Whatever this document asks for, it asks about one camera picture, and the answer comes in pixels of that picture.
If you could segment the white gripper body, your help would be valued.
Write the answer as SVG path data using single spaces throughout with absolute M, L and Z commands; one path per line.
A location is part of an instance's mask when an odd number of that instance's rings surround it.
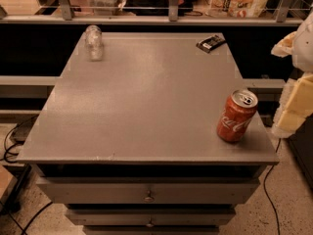
M 292 46 L 292 64 L 304 71 L 313 71 L 313 13 L 296 31 Z

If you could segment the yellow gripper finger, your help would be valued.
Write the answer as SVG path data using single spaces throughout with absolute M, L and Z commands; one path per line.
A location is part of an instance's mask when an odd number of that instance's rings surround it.
M 285 36 L 281 39 L 271 50 L 271 54 L 280 58 L 284 58 L 286 56 L 293 56 L 294 55 L 294 39 L 295 39 L 296 32 L 293 31 L 292 33 Z
M 281 96 L 281 113 L 276 125 L 285 132 L 295 133 L 313 114 L 313 73 L 289 79 Z

